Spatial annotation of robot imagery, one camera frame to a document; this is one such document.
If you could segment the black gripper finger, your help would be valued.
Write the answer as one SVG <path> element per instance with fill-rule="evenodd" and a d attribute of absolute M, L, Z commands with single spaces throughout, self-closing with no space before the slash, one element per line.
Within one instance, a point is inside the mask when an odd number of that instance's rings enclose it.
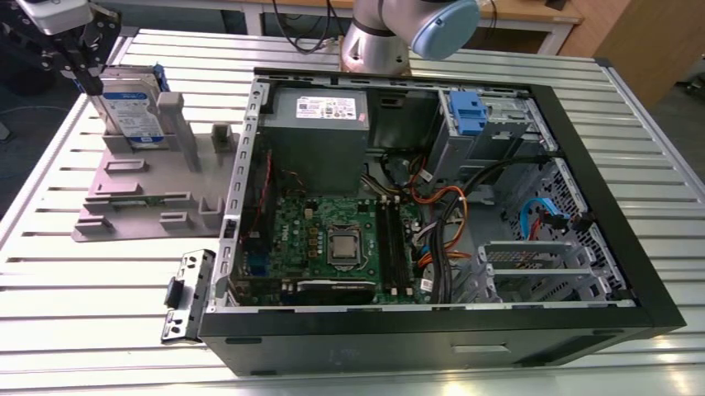
<path fill-rule="evenodd" d="M 100 74 L 104 70 L 104 53 L 98 47 L 78 45 L 72 41 L 61 43 L 61 74 L 73 80 L 88 96 L 100 96 L 104 85 Z"/>
<path fill-rule="evenodd" d="M 81 40 L 89 58 L 106 58 L 120 33 L 120 12 L 101 6 L 89 6 L 90 22 L 85 25 Z"/>

